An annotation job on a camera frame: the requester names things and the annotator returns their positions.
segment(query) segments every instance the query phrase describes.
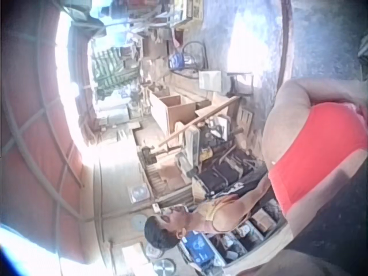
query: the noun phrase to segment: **metal disc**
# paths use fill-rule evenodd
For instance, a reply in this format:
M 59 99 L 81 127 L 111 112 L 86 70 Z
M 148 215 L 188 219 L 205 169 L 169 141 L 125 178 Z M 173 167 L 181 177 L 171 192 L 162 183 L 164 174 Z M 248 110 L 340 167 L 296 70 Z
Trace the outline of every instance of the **metal disc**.
M 143 214 L 137 214 L 132 218 L 132 225 L 133 228 L 138 231 L 142 232 L 144 231 L 144 224 L 147 221 L 147 217 Z
M 175 264 L 169 259 L 158 260 L 153 265 L 158 276 L 173 276 L 175 273 Z

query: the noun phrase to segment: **dark hair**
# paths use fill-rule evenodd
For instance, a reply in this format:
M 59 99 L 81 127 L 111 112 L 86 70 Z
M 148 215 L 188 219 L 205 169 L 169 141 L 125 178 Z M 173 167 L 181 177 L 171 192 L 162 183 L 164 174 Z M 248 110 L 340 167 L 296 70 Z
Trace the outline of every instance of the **dark hair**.
M 166 229 L 162 229 L 156 217 L 149 217 L 144 225 L 144 236 L 157 249 L 172 249 L 180 240 Z

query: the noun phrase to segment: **metal beam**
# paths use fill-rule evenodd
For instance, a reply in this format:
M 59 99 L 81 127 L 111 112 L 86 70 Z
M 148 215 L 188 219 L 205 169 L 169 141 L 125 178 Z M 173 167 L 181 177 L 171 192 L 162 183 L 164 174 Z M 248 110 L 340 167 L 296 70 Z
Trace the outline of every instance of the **metal beam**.
M 36 164 L 35 160 L 33 160 L 30 152 L 27 149 L 27 146 L 23 140 L 23 137 L 18 129 L 17 122 L 14 116 L 14 113 L 12 111 L 12 106 L 10 105 L 10 101 L 8 99 L 8 96 L 6 95 L 5 89 L 4 89 L 5 82 L 1 83 L 2 87 L 2 106 L 5 113 L 5 117 L 9 123 L 10 132 L 14 137 L 14 141 L 16 142 L 16 145 L 18 146 L 19 152 L 21 156 L 23 157 L 25 163 L 29 167 L 30 171 L 35 175 L 37 180 L 40 182 L 42 187 L 46 190 L 46 192 L 52 197 L 53 200 L 60 203 L 60 205 L 73 217 L 75 217 L 78 220 L 84 220 L 82 215 L 80 215 L 74 208 L 66 202 L 61 195 L 55 190 L 55 188 L 52 186 L 50 181 L 44 176 L 38 165 Z
M 57 103 L 60 100 L 60 96 L 58 96 L 56 99 L 53 99 L 51 102 L 49 102 L 46 106 L 46 110 L 51 108 L 55 103 Z M 45 113 L 45 109 L 41 108 L 35 115 L 33 115 L 31 118 L 29 118 L 20 128 L 19 132 L 23 134 L 30 125 L 32 125 L 38 118 L 40 118 Z M 11 138 L 4 147 L 1 148 L 1 154 L 4 156 L 6 155 L 10 149 L 15 145 L 16 142 L 13 138 Z
M 41 27 L 42 27 L 43 5 L 41 4 L 40 6 L 41 6 L 41 12 L 40 12 L 41 14 L 40 14 L 40 18 L 39 18 L 39 25 L 38 25 L 38 28 L 37 28 L 37 43 L 36 43 L 36 68 L 37 68 L 37 80 L 38 80 L 38 83 L 39 83 L 40 95 L 41 95 L 41 104 L 42 104 L 42 107 L 45 109 L 45 115 L 46 115 L 47 123 L 48 123 L 49 129 L 52 133 L 52 138 L 53 138 L 54 144 L 56 145 L 56 149 L 59 152 L 59 155 L 61 156 L 63 163 L 66 163 L 69 172 L 71 173 L 71 175 L 73 176 L 73 178 L 75 179 L 75 181 L 77 182 L 79 187 L 81 188 L 81 187 L 83 187 L 83 183 L 81 182 L 79 177 L 76 175 L 76 173 L 74 172 L 74 170 L 70 166 L 70 164 L 68 162 L 68 159 L 67 159 L 65 153 L 63 152 L 63 149 L 60 145 L 60 141 L 58 139 L 56 131 L 55 131 L 53 125 L 52 125 L 50 115 L 49 115 L 49 113 L 47 111 L 47 108 L 46 108 L 47 104 L 46 104 L 45 96 L 44 96 L 44 93 L 43 93 L 43 87 L 42 87 L 41 76 L 40 76 L 40 44 L 41 44 L 40 36 L 41 36 Z

